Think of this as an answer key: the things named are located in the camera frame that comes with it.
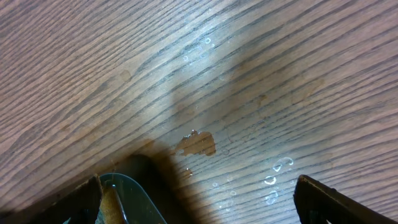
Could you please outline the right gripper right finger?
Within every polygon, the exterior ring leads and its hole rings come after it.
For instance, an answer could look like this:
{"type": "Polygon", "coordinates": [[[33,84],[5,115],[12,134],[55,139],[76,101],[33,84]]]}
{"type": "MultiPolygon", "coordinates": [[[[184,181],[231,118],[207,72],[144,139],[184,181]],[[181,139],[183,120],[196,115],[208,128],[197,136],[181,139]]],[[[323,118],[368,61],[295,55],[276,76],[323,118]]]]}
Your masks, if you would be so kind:
{"type": "Polygon", "coordinates": [[[307,175],[297,179],[294,204],[300,222],[305,224],[397,224],[307,175]]]}

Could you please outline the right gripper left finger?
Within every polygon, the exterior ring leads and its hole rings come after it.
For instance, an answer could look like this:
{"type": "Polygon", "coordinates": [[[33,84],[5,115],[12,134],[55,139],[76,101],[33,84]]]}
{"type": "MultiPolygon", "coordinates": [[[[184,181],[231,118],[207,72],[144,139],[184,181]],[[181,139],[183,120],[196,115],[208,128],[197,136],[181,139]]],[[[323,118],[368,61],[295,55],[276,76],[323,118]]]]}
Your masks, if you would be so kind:
{"type": "Polygon", "coordinates": [[[41,212],[28,218],[28,224],[94,224],[96,222],[103,190],[98,175],[90,177],[68,195],[41,212]]]}

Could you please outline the green yellow scrubbing sponge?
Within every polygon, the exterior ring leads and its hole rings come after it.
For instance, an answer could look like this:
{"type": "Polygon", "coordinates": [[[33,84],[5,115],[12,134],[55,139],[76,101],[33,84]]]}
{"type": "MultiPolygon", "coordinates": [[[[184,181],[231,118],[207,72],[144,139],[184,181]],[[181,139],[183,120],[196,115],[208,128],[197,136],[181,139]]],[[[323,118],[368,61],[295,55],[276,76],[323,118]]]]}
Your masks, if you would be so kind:
{"type": "Polygon", "coordinates": [[[95,224],[125,224],[127,223],[121,199],[116,187],[111,185],[103,189],[103,198],[99,206],[95,224]]]}

